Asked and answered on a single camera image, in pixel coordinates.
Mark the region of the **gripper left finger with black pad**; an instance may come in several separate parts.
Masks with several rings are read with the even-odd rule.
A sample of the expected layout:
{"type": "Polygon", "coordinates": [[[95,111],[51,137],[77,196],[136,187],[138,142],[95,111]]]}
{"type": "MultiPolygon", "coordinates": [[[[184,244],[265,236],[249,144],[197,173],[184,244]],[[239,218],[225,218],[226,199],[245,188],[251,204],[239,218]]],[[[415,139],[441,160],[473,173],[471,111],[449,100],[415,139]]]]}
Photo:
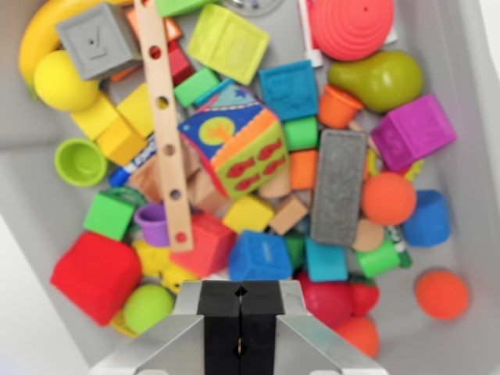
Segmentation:
{"type": "Polygon", "coordinates": [[[185,281],[167,317],[94,365],[91,374],[238,374],[238,282],[185,281]]]}

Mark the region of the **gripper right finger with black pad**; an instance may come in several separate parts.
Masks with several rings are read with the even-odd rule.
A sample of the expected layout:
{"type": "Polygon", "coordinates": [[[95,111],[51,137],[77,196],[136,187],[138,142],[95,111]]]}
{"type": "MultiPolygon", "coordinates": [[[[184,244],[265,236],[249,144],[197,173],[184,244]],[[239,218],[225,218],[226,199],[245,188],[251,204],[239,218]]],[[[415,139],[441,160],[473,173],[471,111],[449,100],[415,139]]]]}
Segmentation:
{"type": "Polygon", "coordinates": [[[386,374],[308,312],[296,280],[243,281],[242,374],[386,374]]]}

